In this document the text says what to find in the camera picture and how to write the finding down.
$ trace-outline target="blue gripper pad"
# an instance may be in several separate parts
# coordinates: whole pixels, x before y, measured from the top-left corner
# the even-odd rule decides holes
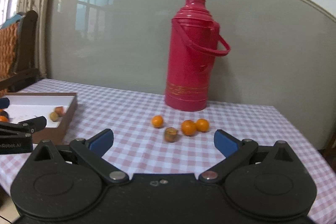
[[[89,150],[102,157],[113,145],[113,132],[111,129],[105,129],[85,142]]]
[[[0,98],[0,109],[4,109],[9,107],[9,99],[8,98]]]
[[[242,146],[242,142],[240,140],[221,129],[216,130],[213,137],[213,142],[218,151],[221,152],[226,158],[232,155]]]

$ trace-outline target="chair backrest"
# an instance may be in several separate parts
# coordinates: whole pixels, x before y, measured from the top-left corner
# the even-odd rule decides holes
[[[19,13],[0,29],[0,80],[34,66],[37,13]]]

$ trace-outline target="brown box edge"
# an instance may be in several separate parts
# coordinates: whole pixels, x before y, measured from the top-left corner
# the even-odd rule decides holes
[[[6,93],[10,96],[73,96],[70,106],[59,123],[57,128],[45,128],[33,134],[33,143],[39,143],[41,140],[51,140],[53,144],[59,145],[63,143],[63,139],[67,133],[69,124],[77,109],[77,93]]]

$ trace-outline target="red thermos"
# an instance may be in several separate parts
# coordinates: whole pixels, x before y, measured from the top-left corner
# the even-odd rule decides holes
[[[205,8],[205,0],[185,0],[171,21],[165,102],[183,111],[202,110],[215,57],[227,55],[230,46],[219,35],[219,24]],[[225,51],[217,49],[218,41]]]

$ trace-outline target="table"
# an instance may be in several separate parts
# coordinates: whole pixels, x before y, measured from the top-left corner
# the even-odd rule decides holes
[[[183,112],[164,104],[163,95],[117,90],[44,79],[23,92],[77,92],[78,109],[64,141],[90,138],[111,128],[113,147],[103,156],[130,176],[134,173],[195,173],[217,164],[224,156],[213,144],[216,129],[238,139],[251,138],[260,145],[286,140],[314,179],[318,194],[309,216],[318,224],[336,222],[336,175],[314,147],[273,106],[210,101],[199,112]],[[209,120],[211,130],[176,143],[163,140],[163,129],[151,127],[151,118],[162,115],[166,125],[179,128],[186,119]],[[0,156],[0,184],[9,193],[11,183],[28,154]]]

